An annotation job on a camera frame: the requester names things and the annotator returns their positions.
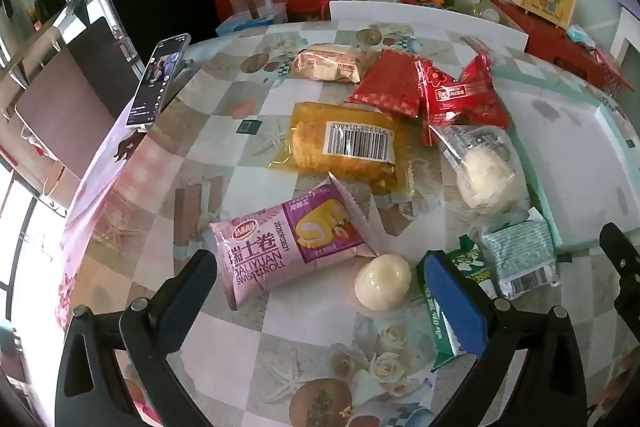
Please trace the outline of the small round white mochi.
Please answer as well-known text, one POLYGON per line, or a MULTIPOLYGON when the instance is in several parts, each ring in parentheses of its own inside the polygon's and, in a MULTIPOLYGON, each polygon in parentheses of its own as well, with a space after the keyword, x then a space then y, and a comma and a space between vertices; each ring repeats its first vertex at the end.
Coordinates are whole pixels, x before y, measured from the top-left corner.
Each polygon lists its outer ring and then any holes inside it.
POLYGON ((358 301, 374 312, 390 312, 404 302, 412 281, 409 262, 398 255, 372 259, 358 271, 354 291, 358 301))

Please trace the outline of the smartphone on stand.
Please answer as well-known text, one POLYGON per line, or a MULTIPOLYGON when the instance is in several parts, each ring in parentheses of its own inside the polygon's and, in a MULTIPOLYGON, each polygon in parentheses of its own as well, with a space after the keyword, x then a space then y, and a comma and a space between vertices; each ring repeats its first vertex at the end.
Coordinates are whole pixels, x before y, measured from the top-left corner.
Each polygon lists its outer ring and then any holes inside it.
POLYGON ((128 128, 151 126, 160 116, 168 87, 190 41, 189 34, 180 34, 157 43, 134 94, 126 121, 128 128))

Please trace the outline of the large red gift box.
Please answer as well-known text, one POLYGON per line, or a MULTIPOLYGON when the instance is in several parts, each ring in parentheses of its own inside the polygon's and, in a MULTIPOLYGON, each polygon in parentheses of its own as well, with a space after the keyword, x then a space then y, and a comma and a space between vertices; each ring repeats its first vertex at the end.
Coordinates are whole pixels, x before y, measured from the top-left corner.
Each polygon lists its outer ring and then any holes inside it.
POLYGON ((571 72, 607 94, 622 88, 634 92, 634 87, 618 72, 612 72, 584 46, 574 43, 562 28, 548 20, 527 13, 506 0, 491 0, 504 14, 514 20, 528 35, 525 51, 550 64, 571 72))

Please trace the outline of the green white biscuit packet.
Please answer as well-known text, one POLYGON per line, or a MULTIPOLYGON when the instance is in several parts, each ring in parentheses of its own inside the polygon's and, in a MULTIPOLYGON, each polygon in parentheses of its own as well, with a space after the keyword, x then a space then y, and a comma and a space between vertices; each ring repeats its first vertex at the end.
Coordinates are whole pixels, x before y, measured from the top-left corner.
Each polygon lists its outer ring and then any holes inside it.
POLYGON ((449 253, 427 251, 416 268, 426 299, 428 321, 435 341, 433 371, 471 353, 481 357, 488 346, 488 325, 473 300, 479 291, 498 297, 485 256, 467 235, 449 253))

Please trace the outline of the large bagged white bun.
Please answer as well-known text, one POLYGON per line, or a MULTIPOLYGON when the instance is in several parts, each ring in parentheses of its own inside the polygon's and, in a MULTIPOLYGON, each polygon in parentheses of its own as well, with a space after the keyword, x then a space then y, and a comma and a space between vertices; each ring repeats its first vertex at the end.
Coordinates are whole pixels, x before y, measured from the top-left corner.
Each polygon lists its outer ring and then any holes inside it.
POLYGON ((450 124, 430 130, 456 173, 466 205, 482 215, 528 210, 524 170, 506 130, 487 124, 450 124))

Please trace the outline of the white shelf desk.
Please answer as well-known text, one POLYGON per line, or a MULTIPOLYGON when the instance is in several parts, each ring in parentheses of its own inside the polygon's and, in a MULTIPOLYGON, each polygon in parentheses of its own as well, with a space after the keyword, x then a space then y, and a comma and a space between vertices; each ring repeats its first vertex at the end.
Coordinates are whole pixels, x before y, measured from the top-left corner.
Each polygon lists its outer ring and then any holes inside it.
POLYGON ((640 22, 634 14, 622 6, 610 53, 618 64, 623 65, 629 48, 640 52, 640 22))

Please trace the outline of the pink swiss roll packet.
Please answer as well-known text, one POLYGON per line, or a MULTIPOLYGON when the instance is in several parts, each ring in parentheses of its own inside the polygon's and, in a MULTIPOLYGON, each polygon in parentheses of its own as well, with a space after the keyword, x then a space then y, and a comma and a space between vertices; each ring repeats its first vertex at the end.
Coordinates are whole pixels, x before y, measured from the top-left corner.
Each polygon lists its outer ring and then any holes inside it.
POLYGON ((297 277, 380 254, 378 236, 333 174, 303 195, 209 228, 233 311, 297 277))

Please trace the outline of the blue tissue pack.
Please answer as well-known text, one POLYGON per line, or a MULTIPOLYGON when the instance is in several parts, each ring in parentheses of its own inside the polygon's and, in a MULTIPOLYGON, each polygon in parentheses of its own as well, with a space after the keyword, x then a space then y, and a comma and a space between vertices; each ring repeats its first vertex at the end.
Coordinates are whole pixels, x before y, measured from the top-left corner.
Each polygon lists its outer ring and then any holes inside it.
POLYGON ((585 49, 594 49, 596 47, 596 43, 593 38, 591 38, 590 35, 588 35, 588 32, 579 25, 570 25, 566 30, 566 34, 567 37, 574 43, 578 44, 578 46, 583 46, 585 49))

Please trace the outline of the red patterned packet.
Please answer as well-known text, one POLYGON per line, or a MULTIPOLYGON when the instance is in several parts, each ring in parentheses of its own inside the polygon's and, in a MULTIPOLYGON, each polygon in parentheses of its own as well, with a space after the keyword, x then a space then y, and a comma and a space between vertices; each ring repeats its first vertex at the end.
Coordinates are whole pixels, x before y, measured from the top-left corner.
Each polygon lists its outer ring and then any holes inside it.
POLYGON ((431 66, 419 55, 383 50, 346 102, 416 118, 423 98, 421 82, 431 66))

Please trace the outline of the red candy-wrap snack bag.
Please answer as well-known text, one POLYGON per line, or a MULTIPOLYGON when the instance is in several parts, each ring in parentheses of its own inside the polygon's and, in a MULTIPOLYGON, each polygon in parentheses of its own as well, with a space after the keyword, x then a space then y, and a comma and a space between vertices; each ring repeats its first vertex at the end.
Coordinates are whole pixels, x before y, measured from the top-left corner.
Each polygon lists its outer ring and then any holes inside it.
POLYGON ((421 95, 422 142, 431 146, 432 126, 450 124, 488 124, 502 129, 510 118, 504 109, 491 76, 486 53, 476 54, 462 73, 454 78, 427 60, 416 62, 421 95))

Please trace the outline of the mint green snack packet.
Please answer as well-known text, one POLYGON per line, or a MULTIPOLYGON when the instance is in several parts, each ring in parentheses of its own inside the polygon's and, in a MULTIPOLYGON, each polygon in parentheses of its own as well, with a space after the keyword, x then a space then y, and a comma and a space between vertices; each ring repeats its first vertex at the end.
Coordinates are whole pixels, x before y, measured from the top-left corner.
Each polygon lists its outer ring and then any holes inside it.
POLYGON ((549 225, 534 207, 517 225, 480 234, 480 247, 494 267, 500 294, 514 300, 542 286, 559 286, 549 225))

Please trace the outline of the yellow cake packet with barcode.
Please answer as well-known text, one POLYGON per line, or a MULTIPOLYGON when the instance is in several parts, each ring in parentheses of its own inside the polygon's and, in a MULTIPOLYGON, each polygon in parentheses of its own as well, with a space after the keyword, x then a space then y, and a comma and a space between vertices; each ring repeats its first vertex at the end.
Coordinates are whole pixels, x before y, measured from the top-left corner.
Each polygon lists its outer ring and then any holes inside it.
POLYGON ((299 102, 283 144, 269 167, 304 173, 332 173, 370 186, 375 194, 408 197, 413 173, 404 128, 376 110, 299 102))

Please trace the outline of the brown chair back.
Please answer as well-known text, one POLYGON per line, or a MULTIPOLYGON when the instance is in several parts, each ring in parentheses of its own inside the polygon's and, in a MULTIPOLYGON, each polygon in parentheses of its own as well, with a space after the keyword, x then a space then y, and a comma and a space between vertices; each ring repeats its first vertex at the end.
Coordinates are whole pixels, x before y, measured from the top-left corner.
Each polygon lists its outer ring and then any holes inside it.
POLYGON ((17 115, 82 178, 138 82, 107 20, 100 17, 38 72, 17 102, 17 115))

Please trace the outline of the white teal-rimmed tray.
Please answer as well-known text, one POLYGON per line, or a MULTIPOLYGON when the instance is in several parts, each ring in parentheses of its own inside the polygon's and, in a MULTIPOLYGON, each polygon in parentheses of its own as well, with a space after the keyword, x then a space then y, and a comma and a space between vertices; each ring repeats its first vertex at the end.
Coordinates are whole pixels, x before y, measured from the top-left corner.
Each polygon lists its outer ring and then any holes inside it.
POLYGON ((597 245, 603 225, 639 234, 639 139, 607 95, 569 75, 497 67, 509 133, 558 251, 597 245))

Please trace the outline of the beige orange bread packet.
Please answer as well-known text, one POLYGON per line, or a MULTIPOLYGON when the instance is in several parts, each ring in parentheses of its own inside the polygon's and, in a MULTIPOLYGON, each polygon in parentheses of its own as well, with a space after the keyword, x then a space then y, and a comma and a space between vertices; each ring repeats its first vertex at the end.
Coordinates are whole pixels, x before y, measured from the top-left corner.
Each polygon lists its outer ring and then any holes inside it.
POLYGON ((357 84, 379 55, 376 51, 354 48, 347 44, 313 44, 296 55, 290 67, 290 75, 314 81, 357 84))

